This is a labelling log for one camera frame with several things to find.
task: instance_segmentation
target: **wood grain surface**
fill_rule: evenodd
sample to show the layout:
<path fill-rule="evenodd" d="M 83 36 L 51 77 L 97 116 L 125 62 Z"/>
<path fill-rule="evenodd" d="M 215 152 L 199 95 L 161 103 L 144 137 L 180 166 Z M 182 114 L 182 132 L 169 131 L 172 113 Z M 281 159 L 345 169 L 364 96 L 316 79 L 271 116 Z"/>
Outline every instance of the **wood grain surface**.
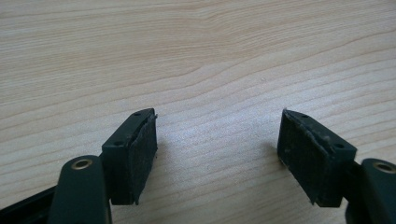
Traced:
<path fill-rule="evenodd" d="M 0 78 L 0 208 L 147 107 L 157 158 L 114 223 L 345 223 L 279 163 L 285 107 L 396 162 L 394 0 L 2 0 Z"/>

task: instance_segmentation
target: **black plastic arm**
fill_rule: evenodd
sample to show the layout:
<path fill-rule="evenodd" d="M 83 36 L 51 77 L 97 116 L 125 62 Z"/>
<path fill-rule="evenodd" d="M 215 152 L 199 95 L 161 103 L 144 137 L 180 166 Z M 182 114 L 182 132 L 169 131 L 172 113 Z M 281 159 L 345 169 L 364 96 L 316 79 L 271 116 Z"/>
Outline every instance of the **black plastic arm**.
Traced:
<path fill-rule="evenodd" d="M 347 223 L 396 223 L 396 166 L 354 162 L 357 149 L 309 116 L 284 110 L 277 153 L 311 203 L 348 202 Z"/>
<path fill-rule="evenodd" d="M 0 223 L 111 223 L 108 201 L 138 204 L 157 151 L 153 108 L 133 113 L 100 157 L 67 162 L 57 187 L 0 211 Z"/>

